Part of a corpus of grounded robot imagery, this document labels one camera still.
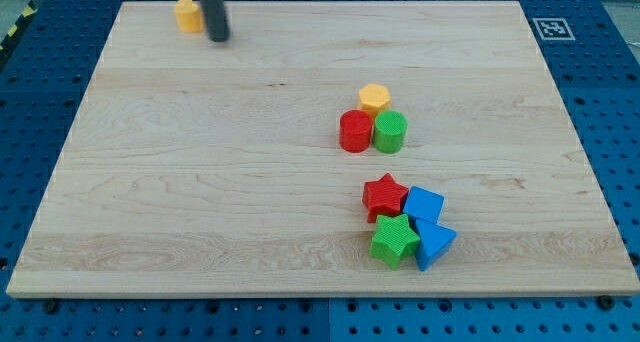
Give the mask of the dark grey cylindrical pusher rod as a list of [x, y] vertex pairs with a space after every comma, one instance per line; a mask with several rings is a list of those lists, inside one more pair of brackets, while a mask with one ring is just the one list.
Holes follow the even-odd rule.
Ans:
[[225, 0], [199, 0], [208, 37], [216, 43], [223, 43], [230, 38]]

